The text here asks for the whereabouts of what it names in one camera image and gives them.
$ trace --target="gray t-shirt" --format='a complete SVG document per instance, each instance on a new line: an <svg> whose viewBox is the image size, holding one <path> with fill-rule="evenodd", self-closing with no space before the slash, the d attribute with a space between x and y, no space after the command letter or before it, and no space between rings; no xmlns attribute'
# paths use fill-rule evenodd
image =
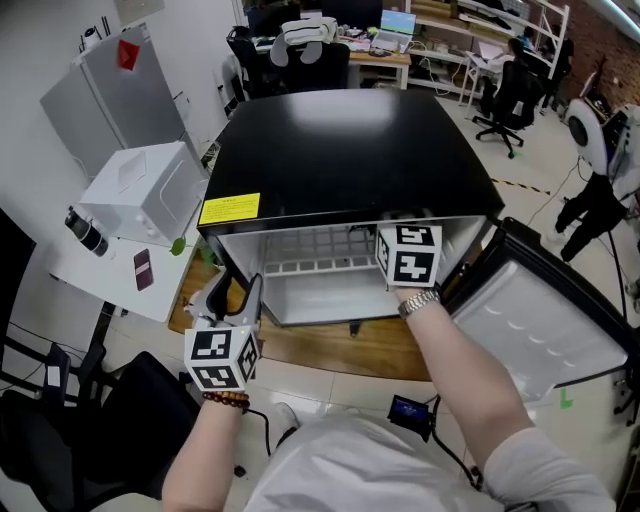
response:
<svg viewBox="0 0 640 512"><path fill-rule="evenodd" d="M278 448L245 511L615 511L598 479L536 428L493 452L485 492L429 462L402 437L363 416L306 425Z"/></svg>

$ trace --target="thermos bottle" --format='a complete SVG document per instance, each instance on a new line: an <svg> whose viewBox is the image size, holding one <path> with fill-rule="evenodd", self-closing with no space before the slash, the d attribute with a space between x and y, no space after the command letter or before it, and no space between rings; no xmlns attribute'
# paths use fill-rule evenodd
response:
<svg viewBox="0 0 640 512"><path fill-rule="evenodd" d="M69 207L69 214L64 223L73 231L80 243L96 256L104 256L107 252L109 241L96 228L80 217L73 207Z"/></svg>

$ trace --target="green object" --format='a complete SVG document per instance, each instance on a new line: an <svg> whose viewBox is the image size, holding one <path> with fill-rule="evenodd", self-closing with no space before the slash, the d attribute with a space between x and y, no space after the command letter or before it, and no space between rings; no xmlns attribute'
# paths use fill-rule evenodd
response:
<svg viewBox="0 0 640 512"><path fill-rule="evenodd" d="M199 250L200 250L200 256L202 256L202 259L204 260L205 265L211 266L211 265L216 265L218 263L216 255L211 249L211 247L209 247L208 245L202 245L200 246Z"/></svg>
<svg viewBox="0 0 640 512"><path fill-rule="evenodd" d="M169 252L174 256L180 256L184 252L184 248L187 246L187 239L185 237L176 238L173 241L173 245Z"/></svg>
<svg viewBox="0 0 640 512"><path fill-rule="evenodd" d="M560 409L571 409L571 407L573 407L573 400L567 400L567 388L562 388Z"/></svg>

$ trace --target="beaded bracelet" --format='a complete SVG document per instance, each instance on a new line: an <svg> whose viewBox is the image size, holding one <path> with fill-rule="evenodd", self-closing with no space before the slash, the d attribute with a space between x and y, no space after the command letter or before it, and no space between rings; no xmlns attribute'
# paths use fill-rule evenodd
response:
<svg viewBox="0 0 640 512"><path fill-rule="evenodd" d="M205 400L211 400L213 402L221 403L222 405L230 405L231 407L238 407L240 409L248 409L251 406L249 403L249 395L246 393L235 393L232 391L205 391L202 393L202 397Z"/></svg>

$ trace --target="wristwatch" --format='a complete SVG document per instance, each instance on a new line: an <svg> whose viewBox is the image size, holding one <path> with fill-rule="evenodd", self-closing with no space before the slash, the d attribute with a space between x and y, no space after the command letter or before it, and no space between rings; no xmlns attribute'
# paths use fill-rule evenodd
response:
<svg viewBox="0 0 640 512"><path fill-rule="evenodd" d="M429 302L440 302L440 294L435 288L427 288L413 297L409 297L398 307L401 318L407 318L411 313L429 304Z"/></svg>

